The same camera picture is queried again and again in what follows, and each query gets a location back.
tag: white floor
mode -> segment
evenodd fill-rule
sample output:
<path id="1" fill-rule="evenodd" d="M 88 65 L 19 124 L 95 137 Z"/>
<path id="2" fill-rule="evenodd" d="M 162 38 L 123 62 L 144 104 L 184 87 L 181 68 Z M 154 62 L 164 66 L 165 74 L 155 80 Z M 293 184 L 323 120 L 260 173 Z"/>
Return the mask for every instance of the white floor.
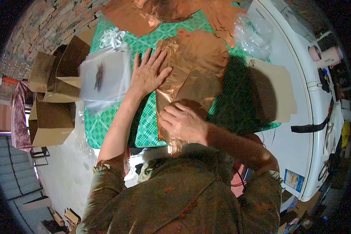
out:
<path id="1" fill-rule="evenodd" d="M 49 146 L 48 165 L 37 168 L 39 179 L 46 195 L 56 211 L 64 216 L 71 208 L 81 218 L 92 181 L 92 168 L 96 165 L 95 152 L 86 141 L 81 102 L 76 102 L 75 129 L 59 146 Z"/>

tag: energy label sticker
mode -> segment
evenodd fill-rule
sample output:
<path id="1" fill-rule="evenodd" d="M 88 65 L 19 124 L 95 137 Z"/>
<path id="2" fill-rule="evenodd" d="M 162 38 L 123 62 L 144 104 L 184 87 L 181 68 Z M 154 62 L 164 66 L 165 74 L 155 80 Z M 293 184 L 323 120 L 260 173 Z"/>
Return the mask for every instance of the energy label sticker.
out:
<path id="1" fill-rule="evenodd" d="M 286 185 L 289 185 L 291 188 L 300 192 L 302 190 L 304 176 L 298 175 L 295 172 L 289 171 L 286 169 L 285 171 L 285 179 L 283 182 Z"/>

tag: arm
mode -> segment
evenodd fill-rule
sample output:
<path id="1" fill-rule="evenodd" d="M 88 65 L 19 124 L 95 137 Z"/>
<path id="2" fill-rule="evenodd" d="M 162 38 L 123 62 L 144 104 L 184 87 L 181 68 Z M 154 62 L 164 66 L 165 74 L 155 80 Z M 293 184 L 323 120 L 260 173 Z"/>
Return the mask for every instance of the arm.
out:
<path id="1" fill-rule="evenodd" d="M 131 122 L 141 100 L 159 87 L 172 71 L 171 67 L 165 68 L 157 76 L 167 52 L 157 49 L 151 57 L 150 54 L 151 49 L 148 49 L 140 66 L 139 54 L 135 56 L 131 86 L 101 146 L 98 163 L 94 168 L 90 194 L 82 222 L 77 227 L 77 233 L 106 233 L 108 231 L 109 222 L 101 217 L 102 213 L 105 213 L 104 209 L 107 208 L 107 201 L 119 194 L 125 187 L 122 178 L 122 157 L 126 151 Z"/>
<path id="2" fill-rule="evenodd" d="M 98 165 L 105 161 L 116 161 L 117 166 L 122 167 L 122 157 L 125 154 L 128 137 L 130 133 L 131 122 L 138 109 L 142 99 L 149 93 L 159 87 L 164 79 L 172 71 L 171 67 L 165 68 L 157 76 L 159 68 L 163 63 L 167 52 L 156 49 L 150 57 L 151 49 L 149 48 L 143 57 L 139 66 L 139 54 L 136 54 L 134 60 L 134 71 L 131 78 L 131 86 L 126 92 L 120 107 L 112 121 L 110 128 L 104 138 L 101 150 L 98 156 Z"/>
<path id="3" fill-rule="evenodd" d="M 276 233 L 280 223 L 281 181 L 276 158 L 263 146 L 202 120 L 179 103 L 166 106 L 159 121 L 170 134 L 228 152 L 255 170 L 243 195 L 238 197 L 241 233 Z"/>
<path id="4" fill-rule="evenodd" d="M 202 120 L 182 104 L 175 105 L 177 108 L 171 105 L 165 107 L 159 116 L 161 125 L 175 137 L 224 150 L 256 172 L 279 172 L 276 158 L 260 144 Z"/>

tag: person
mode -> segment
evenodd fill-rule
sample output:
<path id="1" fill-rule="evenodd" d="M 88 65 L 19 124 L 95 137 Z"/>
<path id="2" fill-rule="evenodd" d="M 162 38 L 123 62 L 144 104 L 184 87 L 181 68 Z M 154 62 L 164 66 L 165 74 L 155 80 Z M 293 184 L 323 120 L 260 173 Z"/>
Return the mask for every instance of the person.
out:
<path id="1" fill-rule="evenodd" d="M 148 49 L 141 64 L 135 56 L 131 86 L 102 144 L 77 233 L 277 233 L 281 182 L 276 158 L 179 103 L 165 107 L 158 118 L 169 133 L 190 144 L 179 157 L 157 162 L 149 179 L 125 188 L 123 160 L 133 117 L 141 100 L 172 71 L 168 67 L 158 75 L 165 50 L 150 54 Z M 230 186 L 234 162 L 254 170 L 238 198 Z"/>

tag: maroon fabric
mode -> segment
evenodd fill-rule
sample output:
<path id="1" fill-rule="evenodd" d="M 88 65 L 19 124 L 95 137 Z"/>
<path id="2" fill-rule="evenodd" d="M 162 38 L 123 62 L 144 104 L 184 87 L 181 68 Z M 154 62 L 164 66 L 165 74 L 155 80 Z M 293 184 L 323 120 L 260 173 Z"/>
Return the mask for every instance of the maroon fabric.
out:
<path id="1" fill-rule="evenodd" d="M 26 152 L 31 150 L 31 143 L 26 126 L 25 100 L 32 94 L 33 92 L 29 89 L 27 81 L 18 82 L 10 116 L 12 146 Z"/>

